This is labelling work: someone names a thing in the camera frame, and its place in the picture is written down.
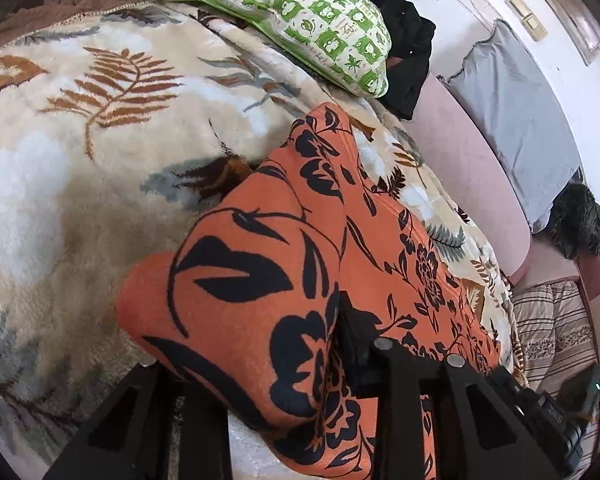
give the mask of metal bolt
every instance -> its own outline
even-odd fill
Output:
[[[464,360],[464,357],[459,354],[449,354],[446,357],[446,362],[453,368],[462,368],[466,361]]]
[[[379,337],[374,341],[374,346],[378,350],[389,350],[394,345],[394,342],[385,337]]]

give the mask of striped cushion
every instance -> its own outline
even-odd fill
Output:
[[[556,396],[561,384],[597,361],[593,330],[576,283],[538,285],[515,294],[513,306],[530,386]],[[596,447],[598,422],[582,440],[583,460],[570,479],[587,469]]]

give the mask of gray pillowcase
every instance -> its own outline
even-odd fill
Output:
[[[532,232],[580,166],[558,99],[507,22],[478,42],[462,70],[440,81],[471,117],[502,165]]]

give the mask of green checkered pillow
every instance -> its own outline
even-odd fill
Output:
[[[368,0],[195,1],[246,20],[355,95],[380,97],[387,91],[384,60],[391,38]]]

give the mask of orange fabric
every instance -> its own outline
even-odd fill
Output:
[[[323,104],[216,208],[176,254],[143,262],[122,325],[182,377],[206,384],[283,463],[369,478],[377,401],[354,398],[332,341],[339,292],[378,335],[487,373],[498,349],[423,226],[368,179],[347,115]],[[435,476],[423,402],[427,478]]]

